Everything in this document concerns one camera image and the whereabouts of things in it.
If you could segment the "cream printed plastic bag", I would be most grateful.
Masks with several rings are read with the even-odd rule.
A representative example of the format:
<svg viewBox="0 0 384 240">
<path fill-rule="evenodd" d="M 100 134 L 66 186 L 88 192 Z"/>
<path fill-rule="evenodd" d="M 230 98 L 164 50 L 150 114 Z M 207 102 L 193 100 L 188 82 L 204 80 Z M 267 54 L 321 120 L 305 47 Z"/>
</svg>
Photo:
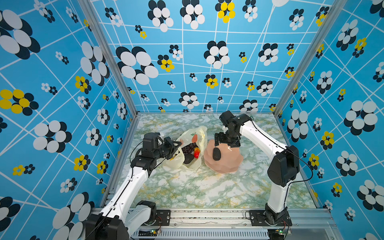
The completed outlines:
<svg viewBox="0 0 384 240">
<path fill-rule="evenodd" d="M 208 145 L 207 127 L 201 126 L 185 131 L 178 139 L 182 145 L 165 166 L 170 169 L 195 171 L 202 164 L 203 153 Z"/>
</svg>

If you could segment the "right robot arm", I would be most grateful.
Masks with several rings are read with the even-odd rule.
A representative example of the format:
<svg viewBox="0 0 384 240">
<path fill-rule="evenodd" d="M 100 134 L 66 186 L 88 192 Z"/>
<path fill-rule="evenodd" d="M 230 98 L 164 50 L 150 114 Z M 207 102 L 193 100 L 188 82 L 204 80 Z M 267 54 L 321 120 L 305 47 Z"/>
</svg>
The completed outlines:
<svg viewBox="0 0 384 240">
<path fill-rule="evenodd" d="M 289 216 L 286 204 L 289 189 L 291 184 L 296 182 L 300 171 L 298 149 L 274 139 L 246 114 L 235 116 L 231 111 L 226 111 L 219 119 L 227 130 L 215 134 L 216 147 L 219 144 L 226 144 L 232 148 L 239 148 L 241 137 L 244 137 L 271 160 L 267 174 L 272 185 L 269 200 L 265 205 L 264 218 L 270 226 L 285 221 Z"/>
</svg>

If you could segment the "yellow red mango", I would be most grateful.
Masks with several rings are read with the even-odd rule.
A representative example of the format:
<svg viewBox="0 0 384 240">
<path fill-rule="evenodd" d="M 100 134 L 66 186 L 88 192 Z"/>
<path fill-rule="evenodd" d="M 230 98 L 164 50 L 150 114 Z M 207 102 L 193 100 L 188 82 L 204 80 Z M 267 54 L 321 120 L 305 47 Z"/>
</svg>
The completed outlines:
<svg viewBox="0 0 384 240">
<path fill-rule="evenodd" d="M 194 158 L 198 159 L 200 156 L 200 149 L 198 147 L 194 148 Z"/>
</svg>

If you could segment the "dark avocado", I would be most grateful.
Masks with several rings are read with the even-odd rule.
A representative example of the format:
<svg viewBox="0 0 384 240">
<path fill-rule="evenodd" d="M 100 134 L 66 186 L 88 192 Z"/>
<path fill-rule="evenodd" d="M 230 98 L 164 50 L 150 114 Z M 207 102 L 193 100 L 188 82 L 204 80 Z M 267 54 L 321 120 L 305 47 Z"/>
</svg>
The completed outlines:
<svg viewBox="0 0 384 240">
<path fill-rule="evenodd" d="M 217 147 L 213 149 L 213 160 L 219 161 L 221 159 L 221 150 Z"/>
<path fill-rule="evenodd" d="M 183 164 L 188 165 L 190 164 L 193 160 L 195 159 L 195 156 L 193 154 L 186 154 L 185 155 L 185 160 Z"/>
</svg>

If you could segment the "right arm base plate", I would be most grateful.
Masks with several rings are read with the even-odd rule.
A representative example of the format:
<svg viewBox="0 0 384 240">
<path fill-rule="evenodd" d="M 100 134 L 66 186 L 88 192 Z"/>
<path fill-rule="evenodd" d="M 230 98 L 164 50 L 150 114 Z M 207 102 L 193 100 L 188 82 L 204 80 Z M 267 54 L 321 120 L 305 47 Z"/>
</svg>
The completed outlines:
<svg viewBox="0 0 384 240">
<path fill-rule="evenodd" d="M 253 227 L 291 227 L 293 225 L 287 210 L 278 214 L 264 210 L 249 210 L 247 218 Z"/>
</svg>

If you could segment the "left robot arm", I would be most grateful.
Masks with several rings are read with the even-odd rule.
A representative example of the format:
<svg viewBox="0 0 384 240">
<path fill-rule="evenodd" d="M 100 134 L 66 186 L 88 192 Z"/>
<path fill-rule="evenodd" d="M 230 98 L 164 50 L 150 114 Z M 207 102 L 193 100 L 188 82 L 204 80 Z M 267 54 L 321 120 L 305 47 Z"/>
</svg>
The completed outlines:
<svg viewBox="0 0 384 240">
<path fill-rule="evenodd" d="M 120 188 L 99 214 L 91 214 L 85 223 L 87 240 L 129 240 L 143 224 L 156 219 L 156 203 L 141 201 L 133 211 L 130 207 L 140 188 L 160 165 L 158 160 L 174 157 L 182 142 L 161 133 L 147 133 L 136 146 L 131 169 Z"/>
</svg>

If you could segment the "pink scalloped fruit bowl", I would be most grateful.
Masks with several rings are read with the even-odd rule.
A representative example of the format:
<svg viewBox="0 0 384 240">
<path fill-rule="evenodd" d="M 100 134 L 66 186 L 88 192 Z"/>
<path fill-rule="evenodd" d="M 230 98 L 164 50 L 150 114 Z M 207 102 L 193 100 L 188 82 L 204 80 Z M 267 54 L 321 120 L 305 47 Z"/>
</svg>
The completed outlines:
<svg viewBox="0 0 384 240">
<path fill-rule="evenodd" d="M 213 149 L 215 141 L 210 140 L 204 151 L 205 164 L 213 171 L 219 174 L 235 173 L 242 164 L 244 157 L 240 153 L 239 148 L 231 148 L 227 144 L 219 144 L 217 148 L 221 150 L 221 159 L 213 160 Z"/>
</svg>

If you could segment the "purple grape bunch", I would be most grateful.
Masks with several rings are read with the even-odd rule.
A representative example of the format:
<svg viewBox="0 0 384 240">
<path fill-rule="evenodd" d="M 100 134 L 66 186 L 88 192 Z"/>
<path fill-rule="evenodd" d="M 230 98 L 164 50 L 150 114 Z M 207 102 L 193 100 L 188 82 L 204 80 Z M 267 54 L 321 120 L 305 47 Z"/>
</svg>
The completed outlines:
<svg viewBox="0 0 384 240">
<path fill-rule="evenodd" d="M 187 146 L 182 148 L 182 152 L 184 155 L 186 154 L 194 154 L 194 148 L 198 147 L 196 143 L 188 144 Z"/>
</svg>

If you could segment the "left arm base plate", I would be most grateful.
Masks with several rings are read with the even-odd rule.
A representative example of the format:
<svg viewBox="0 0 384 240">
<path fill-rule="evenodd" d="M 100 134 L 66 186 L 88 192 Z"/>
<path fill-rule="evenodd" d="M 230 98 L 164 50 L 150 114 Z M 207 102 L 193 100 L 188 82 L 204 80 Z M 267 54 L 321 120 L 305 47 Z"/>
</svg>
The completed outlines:
<svg viewBox="0 0 384 240">
<path fill-rule="evenodd" d="M 157 210 L 155 217 L 149 220 L 146 223 L 143 223 L 143 226 L 169 226 L 171 220 L 171 210 Z"/>
</svg>

